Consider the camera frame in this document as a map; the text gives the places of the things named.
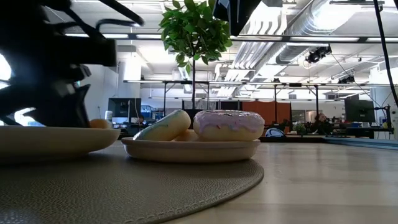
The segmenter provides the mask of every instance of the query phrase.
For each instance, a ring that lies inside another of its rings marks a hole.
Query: tree trunk
[[[195,59],[192,60],[192,109],[195,109]]]

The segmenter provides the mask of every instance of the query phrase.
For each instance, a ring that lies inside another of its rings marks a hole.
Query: small tree
[[[178,67],[192,71],[192,108],[195,109],[195,61],[205,64],[219,60],[222,52],[232,46],[227,22],[213,18],[215,0],[194,3],[184,0],[184,6],[173,1],[175,9],[165,8],[160,27],[164,28],[162,40],[165,50],[178,53],[175,57]]]

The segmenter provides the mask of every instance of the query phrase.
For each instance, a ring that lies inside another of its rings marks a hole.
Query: plate
[[[260,140],[249,142],[144,141],[122,138],[127,154],[157,162],[209,163],[251,158]]]
[[[0,126],[0,162],[73,157],[104,149],[118,129]]]

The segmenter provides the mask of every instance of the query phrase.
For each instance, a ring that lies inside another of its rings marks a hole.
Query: round placemat
[[[113,146],[72,161],[0,167],[0,223],[161,223],[258,184],[252,160],[163,164]]]

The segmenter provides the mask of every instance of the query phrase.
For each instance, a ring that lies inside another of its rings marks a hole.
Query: table
[[[262,143],[253,159],[265,170],[257,187],[168,224],[374,224],[398,220],[397,151]]]

